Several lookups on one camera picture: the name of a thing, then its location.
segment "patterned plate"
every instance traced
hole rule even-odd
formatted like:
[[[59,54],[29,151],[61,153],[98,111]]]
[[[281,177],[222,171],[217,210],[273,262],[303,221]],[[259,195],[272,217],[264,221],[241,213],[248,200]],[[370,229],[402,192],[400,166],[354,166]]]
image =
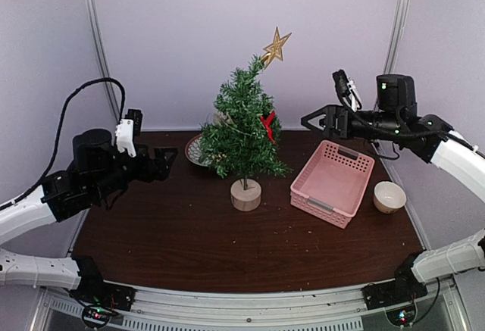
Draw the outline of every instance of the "patterned plate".
[[[200,150],[200,139],[202,138],[202,134],[198,134],[194,136],[185,147],[185,156],[189,161],[194,164],[197,164],[201,167],[208,167],[211,163],[208,159],[201,162],[200,157],[202,155],[202,151]]]

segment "wooden tree base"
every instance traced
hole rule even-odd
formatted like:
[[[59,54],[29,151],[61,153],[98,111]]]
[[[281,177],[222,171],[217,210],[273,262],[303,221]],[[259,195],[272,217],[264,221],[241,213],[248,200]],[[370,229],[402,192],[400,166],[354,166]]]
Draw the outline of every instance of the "wooden tree base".
[[[245,191],[243,180],[237,180],[230,187],[230,197],[238,210],[254,210],[261,203],[261,186],[254,180],[248,180],[248,189]]]

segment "pink plastic tray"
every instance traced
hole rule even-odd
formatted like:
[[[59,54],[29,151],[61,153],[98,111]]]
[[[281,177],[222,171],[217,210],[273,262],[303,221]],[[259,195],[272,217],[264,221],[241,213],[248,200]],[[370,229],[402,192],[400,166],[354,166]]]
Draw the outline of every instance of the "pink plastic tray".
[[[373,167],[373,158],[324,140],[292,183],[291,205],[345,229]]]

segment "green artificial tree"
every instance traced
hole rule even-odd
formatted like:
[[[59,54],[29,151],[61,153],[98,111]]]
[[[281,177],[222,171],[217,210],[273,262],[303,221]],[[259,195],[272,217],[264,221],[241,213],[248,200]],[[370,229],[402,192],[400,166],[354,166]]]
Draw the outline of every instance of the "green artificial tree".
[[[254,56],[248,70],[237,68],[223,83],[214,103],[219,123],[202,126],[202,158],[221,177],[235,173],[244,180],[257,173],[282,176],[289,168],[277,160],[281,124],[274,114],[273,98],[261,89],[256,77],[264,63]]]

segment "table surface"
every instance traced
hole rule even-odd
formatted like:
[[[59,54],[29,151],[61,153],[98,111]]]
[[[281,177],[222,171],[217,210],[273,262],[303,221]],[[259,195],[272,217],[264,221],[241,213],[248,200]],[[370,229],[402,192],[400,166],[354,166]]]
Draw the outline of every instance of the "table surface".
[[[282,132],[279,157],[293,172],[259,176],[261,205],[230,203],[235,177],[221,179],[184,156],[197,132],[143,133],[138,142],[178,147],[171,176],[136,183],[110,212],[93,208],[74,255],[90,255],[106,280],[194,292],[328,289],[393,278],[421,244],[404,210],[385,215],[372,203],[389,177],[376,161],[361,206],[342,230],[289,204],[289,186],[317,148],[311,132]],[[362,141],[343,142],[365,153]]]

